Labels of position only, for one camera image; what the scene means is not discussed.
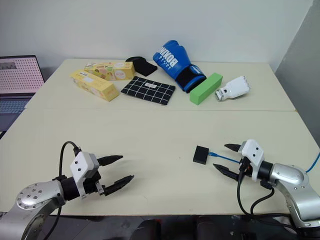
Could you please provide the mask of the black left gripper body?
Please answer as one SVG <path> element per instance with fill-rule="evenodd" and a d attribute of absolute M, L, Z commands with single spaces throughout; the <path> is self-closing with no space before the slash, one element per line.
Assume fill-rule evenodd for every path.
<path fill-rule="evenodd" d="M 83 187 L 87 195 L 92 193 L 98 193 L 99 195 L 105 194 L 104 187 L 99 183 L 100 179 L 101 175 L 98 171 L 96 171 L 93 176 L 85 178 Z"/>

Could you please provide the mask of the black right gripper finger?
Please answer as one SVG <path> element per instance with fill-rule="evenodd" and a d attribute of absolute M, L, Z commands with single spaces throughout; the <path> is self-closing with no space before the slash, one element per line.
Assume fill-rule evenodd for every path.
<path fill-rule="evenodd" d="M 222 173 L 223 175 L 227 176 L 228 178 L 231 178 L 235 181 L 238 181 L 239 180 L 239 174 L 238 173 L 235 173 L 231 170 L 229 170 L 229 168 L 223 166 L 223 165 L 220 165 L 220 164 L 215 164 L 213 163 L 213 166 L 220 172 Z"/>
<path fill-rule="evenodd" d="M 242 146 L 240 144 L 227 143 L 224 146 L 234 152 L 239 152 L 242 149 Z"/>

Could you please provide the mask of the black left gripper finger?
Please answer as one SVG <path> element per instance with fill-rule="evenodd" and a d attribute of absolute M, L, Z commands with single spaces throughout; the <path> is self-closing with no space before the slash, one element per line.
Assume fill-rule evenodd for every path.
<path fill-rule="evenodd" d="M 120 159 L 122 159 L 123 155 L 110 155 L 110 156 L 104 156 L 97 159 L 100 166 L 107 166 L 110 165 Z"/>
<path fill-rule="evenodd" d="M 108 196 L 116 191 L 122 189 L 124 186 L 126 186 L 135 176 L 134 175 L 128 175 L 126 177 L 123 177 L 117 181 L 115 181 L 112 185 L 105 187 L 104 186 L 104 195 Z"/>

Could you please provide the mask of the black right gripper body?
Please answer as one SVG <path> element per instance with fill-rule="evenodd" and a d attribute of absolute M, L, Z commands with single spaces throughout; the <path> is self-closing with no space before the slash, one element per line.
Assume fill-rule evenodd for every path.
<path fill-rule="evenodd" d="M 240 160 L 239 167 L 239 179 L 243 179 L 245 176 L 252 176 L 251 161 L 247 157 L 244 157 Z"/>

